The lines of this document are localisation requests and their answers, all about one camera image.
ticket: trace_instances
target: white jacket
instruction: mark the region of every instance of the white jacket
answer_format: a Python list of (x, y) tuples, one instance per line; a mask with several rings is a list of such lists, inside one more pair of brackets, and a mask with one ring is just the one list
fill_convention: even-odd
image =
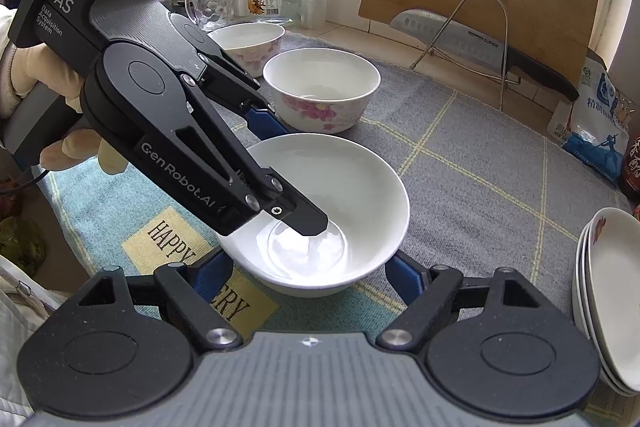
[[(0, 55), (14, 13), (0, 5)], [(17, 427), (33, 413), (15, 363), (22, 344), (63, 300), (0, 255), (0, 427)]]

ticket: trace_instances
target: gloved hand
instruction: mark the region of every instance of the gloved hand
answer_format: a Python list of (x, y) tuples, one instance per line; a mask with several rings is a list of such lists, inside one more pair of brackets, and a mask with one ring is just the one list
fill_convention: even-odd
[[(80, 109), (80, 88), (84, 83), (65, 62), (46, 44), (15, 51), (11, 64), (11, 83), (14, 93), (2, 89), (2, 113), (0, 118), (9, 118), (20, 100), (36, 82), (46, 84), (49, 89), (66, 98), (66, 103), (76, 111)], [(127, 168), (127, 161), (93, 129), (78, 129), (65, 139), (45, 148), (40, 154), (40, 165), (50, 171), (63, 171), (78, 165), (92, 156), (107, 174), (119, 174)]]

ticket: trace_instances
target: black cable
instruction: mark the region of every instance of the black cable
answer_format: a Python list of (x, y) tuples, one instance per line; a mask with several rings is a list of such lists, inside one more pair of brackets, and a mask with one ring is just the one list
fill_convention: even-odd
[(23, 183), (22, 185), (18, 185), (17, 187), (14, 187), (14, 188), (9, 188), (9, 190), (0, 190), (0, 196), (13, 196), (18, 192), (22, 192), (23, 190), (25, 190), (25, 188), (29, 188), (31, 187), (31, 185), (35, 185), (36, 183), (38, 183), (47, 174), (49, 174), (49, 171), (42, 171), (38, 176), (36, 176), (33, 180), (29, 182)]

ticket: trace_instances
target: stack of plates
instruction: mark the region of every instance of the stack of plates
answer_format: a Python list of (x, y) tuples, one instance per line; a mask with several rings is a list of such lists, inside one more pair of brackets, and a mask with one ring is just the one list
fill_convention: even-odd
[(640, 394), (640, 223), (603, 208), (580, 234), (572, 285), (574, 319), (600, 356), (600, 378)]

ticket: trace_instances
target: knife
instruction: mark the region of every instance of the knife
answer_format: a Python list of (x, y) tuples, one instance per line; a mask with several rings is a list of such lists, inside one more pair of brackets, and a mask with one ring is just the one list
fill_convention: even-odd
[[(437, 13), (425, 9), (411, 9), (396, 15), (390, 26), (428, 45), (446, 21), (446, 17)], [(435, 47), (441, 52), (485, 68), (497, 76), (502, 74), (504, 43), (459, 22), (452, 20), (447, 25)], [(519, 70), (542, 86), (557, 91), (570, 102), (578, 99), (578, 90), (564, 75), (508, 46), (507, 71), (513, 70)]]

